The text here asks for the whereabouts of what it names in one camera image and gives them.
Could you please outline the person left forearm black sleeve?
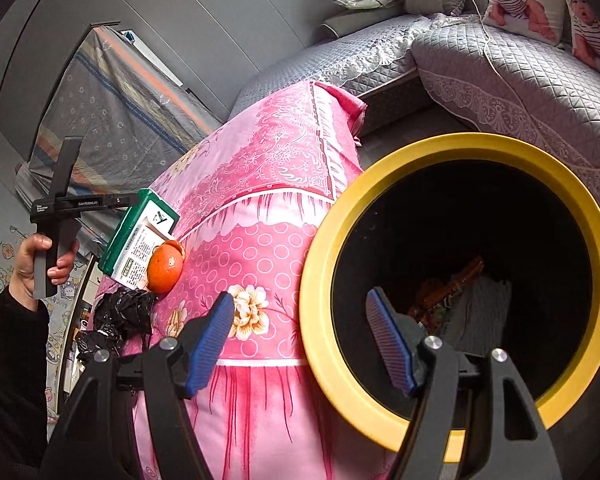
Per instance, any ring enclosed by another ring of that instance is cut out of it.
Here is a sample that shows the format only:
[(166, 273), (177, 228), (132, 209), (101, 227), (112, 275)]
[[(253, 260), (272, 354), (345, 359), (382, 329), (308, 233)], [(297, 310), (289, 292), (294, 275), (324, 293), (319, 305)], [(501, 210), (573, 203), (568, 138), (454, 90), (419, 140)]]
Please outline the person left forearm black sleeve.
[(0, 479), (35, 479), (47, 446), (45, 304), (0, 296)]

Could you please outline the person left hand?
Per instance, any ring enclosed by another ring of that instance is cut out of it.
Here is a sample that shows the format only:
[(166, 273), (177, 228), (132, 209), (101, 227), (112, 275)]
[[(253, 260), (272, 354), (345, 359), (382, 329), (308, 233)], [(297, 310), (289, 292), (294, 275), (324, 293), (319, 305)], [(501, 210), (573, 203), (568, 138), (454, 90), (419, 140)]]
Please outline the person left hand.
[[(52, 246), (52, 241), (43, 234), (33, 234), (20, 245), (16, 255), (14, 272), (9, 282), (9, 293), (18, 304), (29, 311), (38, 310), (38, 300), (34, 298), (34, 258), (37, 252), (45, 252)], [(80, 243), (74, 240), (68, 252), (57, 259), (56, 266), (47, 271), (47, 276), (54, 285), (62, 285), (68, 280), (78, 253)]]

